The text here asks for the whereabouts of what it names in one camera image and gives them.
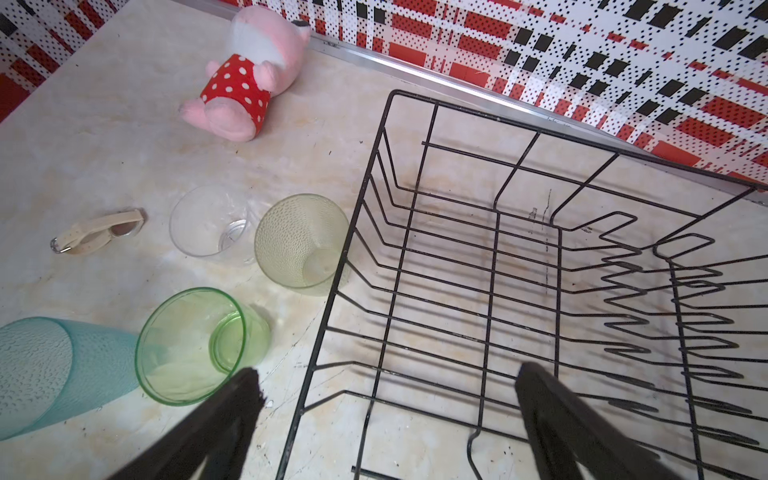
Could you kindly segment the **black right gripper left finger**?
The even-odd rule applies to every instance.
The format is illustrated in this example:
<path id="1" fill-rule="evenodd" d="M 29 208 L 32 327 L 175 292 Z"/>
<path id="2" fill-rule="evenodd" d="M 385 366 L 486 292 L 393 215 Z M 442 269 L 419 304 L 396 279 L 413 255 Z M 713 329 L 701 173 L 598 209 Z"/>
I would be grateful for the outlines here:
<path id="1" fill-rule="evenodd" d="M 240 370 L 113 479 L 238 479 L 265 405 L 259 374 Z"/>

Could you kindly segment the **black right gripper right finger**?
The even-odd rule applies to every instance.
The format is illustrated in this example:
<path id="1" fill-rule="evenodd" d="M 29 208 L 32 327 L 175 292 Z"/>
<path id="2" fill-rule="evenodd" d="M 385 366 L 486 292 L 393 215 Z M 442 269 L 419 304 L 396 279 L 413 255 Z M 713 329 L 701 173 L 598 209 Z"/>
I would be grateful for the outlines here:
<path id="1" fill-rule="evenodd" d="M 515 382 L 528 441 L 542 479 L 677 479 L 541 365 L 521 365 Z"/>

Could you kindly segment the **bright green plastic cup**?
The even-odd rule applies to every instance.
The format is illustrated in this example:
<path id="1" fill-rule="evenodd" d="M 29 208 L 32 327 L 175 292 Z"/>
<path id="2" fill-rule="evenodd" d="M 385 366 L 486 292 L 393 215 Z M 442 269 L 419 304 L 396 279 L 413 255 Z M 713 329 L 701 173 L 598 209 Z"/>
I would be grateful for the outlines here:
<path id="1" fill-rule="evenodd" d="M 271 339 L 269 322 L 252 307 L 216 288 L 187 289 L 144 324 L 134 356 L 137 380 L 161 404 L 192 405 L 259 364 Z"/>

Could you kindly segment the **teal textured plastic cup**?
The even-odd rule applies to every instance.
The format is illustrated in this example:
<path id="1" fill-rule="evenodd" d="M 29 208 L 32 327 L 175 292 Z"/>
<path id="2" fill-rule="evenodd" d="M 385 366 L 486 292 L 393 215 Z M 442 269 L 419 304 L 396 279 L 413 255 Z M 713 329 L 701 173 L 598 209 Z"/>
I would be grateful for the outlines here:
<path id="1" fill-rule="evenodd" d="M 1 328 L 1 438 L 64 422 L 138 387 L 137 336 L 29 317 Z"/>

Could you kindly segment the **clear glass cup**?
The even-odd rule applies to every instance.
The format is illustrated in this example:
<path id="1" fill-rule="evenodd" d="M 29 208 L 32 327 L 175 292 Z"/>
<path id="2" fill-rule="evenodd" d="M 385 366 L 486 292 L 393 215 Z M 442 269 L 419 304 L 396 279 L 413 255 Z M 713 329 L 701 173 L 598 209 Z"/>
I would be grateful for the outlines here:
<path id="1" fill-rule="evenodd" d="M 173 208 L 169 234 L 183 254 L 230 265 L 252 259 L 253 220 L 245 196 L 221 185 L 200 186 Z"/>

